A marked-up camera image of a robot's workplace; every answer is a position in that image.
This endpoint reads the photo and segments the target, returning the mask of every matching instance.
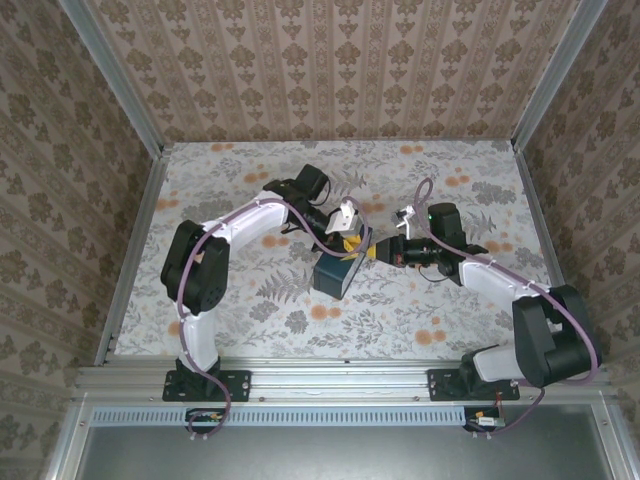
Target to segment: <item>orange dot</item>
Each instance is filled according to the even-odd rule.
[[[311,318],[318,321],[327,318],[327,307],[324,305],[315,305],[311,309]]]
[[[484,248],[489,250],[491,253],[498,253],[500,251],[500,245],[498,242],[494,242],[493,240],[489,240],[484,243]]]
[[[431,334],[426,330],[418,330],[415,339],[418,345],[426,346],[431,344]]]
[[[262,246],[265,248],[273,248],[276,246],[277,242],[276,237],[273,235],[267,235],[262,239]]]
[[[169,328],[167,329],[167,332],[172,337],[177,337],[178,335],[180,335],[180,323],[179,322],[171,322],[169,324]]]
[[[444,342],[447,339],[447,334],[442,330],[436,330],[433,332],[433,338],[436,342]]]

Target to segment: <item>wall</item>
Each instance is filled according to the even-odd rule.
[[[640,434],[640,2],[608,2],[525,156]]]
[[[90,0],[165,141],[510,138],[576,0]]]
[[[36,478],[93,362],[150,158],[55,1],[0,3],[0,478]]]

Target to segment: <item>metal bracket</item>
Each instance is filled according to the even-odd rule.
[[[222,370],[217,378],[229,390],[233,402],[248,402],[251,392],[250,370]],[[224,402],[225,398],[219,388],[207,395],[204,389],[186,388],[183,377],[177,370],[170,370],[164,382],[162,400],[165,402]]]
[[[451,402],[451,401],[494,401],[496,394],[499,393],[502,400],[519,400],[520,391],[516,383],[509,380],[500,380],[498,382],[485,383],[482,388],[474,389],[470,394],[452,393],[449,386],[457,378],[460,377],[458,369],[438,369],[428,370],[427,377],[429,380],[429,399],[432,402]]]

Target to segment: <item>table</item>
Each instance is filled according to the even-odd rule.
[[[508,141],[184,143],[171,152],[116,355],[177,355],[177,314],[160,282],[176,227],[215,219],[272,179],[310,163],[331,179],[326,212],[350,194],[363,202],[373,241],[397,233],[391,213],[412,203],[420,180],[433,202],[453,202],[467,240],[501,264],[548,282],[523,183]],[[450,281],[365,260],[345,298],[310,288],[319,254],[301,232],[270,232],[232,259],[218,305],[221,356],[459,359],[513,336],[510,313]],[[435,268],[423,269],[431,279]]]

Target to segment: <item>wire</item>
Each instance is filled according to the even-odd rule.
[[[422,188],[426,183],[429,184],[429,190],[422,198],[420,198]],[[596,350],[593,345],[593,342],[587,335],[587,332],[585,332],[584,328],[582,328],[582,325],[580,325],[580,323],[574,318],[574,316],[564,306],[562,306],[560,302],[558,302],[555,298],[549,295],[549,293],[547,293],[545,290],[537,286],[535,283],[527,281],[527,279],[525,279],[521,275],[518,275],[517,273],[512,272],[508,268],[505,268],[502,265],[495,263],[493,260],[488,260],[486,258],[479,257],[476,255],[471,255],[461,250],[458,250],[457,248],[454,248],[451,245],[448,245],[447,243],[443,242],[438,237],[436,237],[433,233],[431,233],[431,229],[429,228],[429,222],[426,219],[427,217],[424,216],[424,214],[420,209],[427,202],[427,200],[431,196],[432,191],[433,191],[433,180],[427,177],[424,180],[422,180],[422,182],[420,182],[413,196],[413,209],[415,210],[416,216],[418,217],[418,222],[420,223],[420,227],[422,228],[424,233],[427,235],[427,237],[432,239],[435,243],[440,245],[442,248],[445,248],[450,252],[455,253],[456,255],[459,255],[469,260],[474,260],[476,262],[482,263],[488,266],[489,268],[495,268],[499,272],[507,275],[508,277],[511,277],[516,282],[524,285],[527,288],[531,288],[534,292],[538,293],[540,296],[542,296],[542,298],[547,300],[556,310],[558,310],[569,321],[571,326],[578,333],[582,342],[585,344],[587,351],[589,352],[589,359],[591,361],[591,368],[589,369],[589,373],[587,374],[586,377],[576,379],[576,380],[565,380],[563,383],[571,384],[571,385],[585,385],[591,382],[594,379],[594,377],[598,374],[598,356],[596,354]],[[544,388],[542,388],[540,389],[540,394],[538,395],[538,398],[536,398],[533,401],[533,403],[522,413],[522,415],[520,415],[516,420],[511,422],[506,427],[501,428],[500,430],[494,431],[492,435],[507,432],[512,428],[514,428],[516,425],[518,425],[520,422],[522,422],[538,406],[538,404],[544,398],[544,395],[545,395],[545,390]]]
[[[482,429],[481,431],[484,432],[485,435],[493,436],[493,435],[498,435],[498,434],[501,434],[501,433],[506,433],[509,430],[511,430],[512,428],[515,428],[520,422],[522,422],[525,418],[527,418],[531,412],[533,412],[535,410],[535,408],[540,404],[540,402],[544,398],[545,393],[546,393],[545,389],[541,388],[540,389],[540,393],[538,394],[536,399],[533,401],[533,403],[531,405],[529,405],[527,407],[527,409],[524,412],[522,412],[522,414],[518,418],[516,418],[513,422],[511,422],[506,427],[502,427],[500,429],[496,429],[493,432],[486,432],[484,429]],[[469,422],[467,422],[467,424],[471,425],[473,427],[476,426],[473,423],[469,423]]]
[[[360,205],[360,203],[351,196],[348,196],[348,195],[345,196],[342,199],[342,201],[343,202],[350,201],[351,203],[353,203],[353,205],[356,206],[357,210],[360,212],[360,216],[362,217],[362,223],[364,224],[364,237],[362,239],[362,243],[360,243],[360,245],[358,245],[352,252],[344,252],[344,253],[336,252],[334,250],[330,250],[329,248],[325,247],[320,241],[320,239],[315,235],[315,233],[313,233],[313,230],[311,229],[307,221],[304,219],[304,217],[300,214],[300,212],[298,212],[295,208],[293,208],[291,205],[289,205],[287,202],[285,202],[280,198],[260,199],[253,203],[249,203],[244,207],[239,208],[235,212],[230,213],[223,219],[219,220],[219,223],[214,225],[211,228],[211,230],[208,230],[207,232],[205,232],[205,234],[202,237],[200,237],[196,245],[193,247],[193,250],[189,254],[189,258],[187,258],[187,262],[184,266],[184,271],[182,272],[182,277],[180,278],[180,284],[178,286],[178,295],[176,297],[176,308],[178,310],[178,316],[180,317],[180,345],[182,347],[182,353],[184,354],[187,362],[189,363],[193,371],[196,373],[199,373],[204,378],[213,382],[218,388],[220,388],[220,390],[224,394],[225,410],[224,410],[224,413],[222,414],[222,418],[218,422],[218,425],[216,425],[210,432],[204,435],[200,435],[194,432],[192,428],[193,422],[189,422],[188,430],[189,430],[189,433],[191,433],[192,438],[196,438],[198,436],[205,437],[205,436],[210,436],[217,433],[226,422],[227,418],[229,417],[229,413],[231,411],[231,394],[229,393],[229,390],[227,389],[227,387],[225,387],[225,385],[220,380],[218,380],[213,375],[208,374],[206,371],[204,371],[198,366],[198,364],[195,362],[195,360],[191,356],[191,352],[189,352],[189,346],[187,345],[187,339],[185,335],[185,324],[186,324],[185,318],[187,317],[187,312],[185,312],[184,310],[184,303],[183,303],[184,290],[187,285],[187,279],[189,278],[189,272],[191,271],[193,262],[195,261],[195,258],[198,255],[198,253],[202,250],[204,243],[215,232],[220,230],[223,227],[223,225],[230,223],[231,221],[235,220],[241,215],[244,215],[245,213],[250,212],[256,208],[265,208],[265,207],[269,208],[268,205],[277,204],[277,205],[284,206],[285,208],[287,208],[287,210],[289,210],[298,218],[298,220],[300,221],[300,225],[302,225],[302,227],[311,236],[311,238],[313,239],[315,244],[318,246],[318,248],[323,252],[338,258],[348,257],[353,255],[354,253],[366,253],[369,245],[370,231],[369,231],[369,222],[367,220],[367,216],[364,213],[364,209],[362,208],[362,205]]]
[[[309,202],[309,205],[311,205],[312,207],[321,207],[322,205],[327,203],[327,200],[329,200],[329,195],[331,195],[331,179],[327,177],[327,181],[329,182],[327,183],[327,195],[324,197],[324,200],[321,203]]]
[[[418,275],[420,275],[422,278],[424,278],[427,282],[431,282],[431,283],[440,283],[440,282],[444,282],[445,280],[449,280],[449,277],[443,277],[443,278],[440,278],[438,280],[431,280],[430,278],[427,278],[422,273],[422,265],[418,265]]]

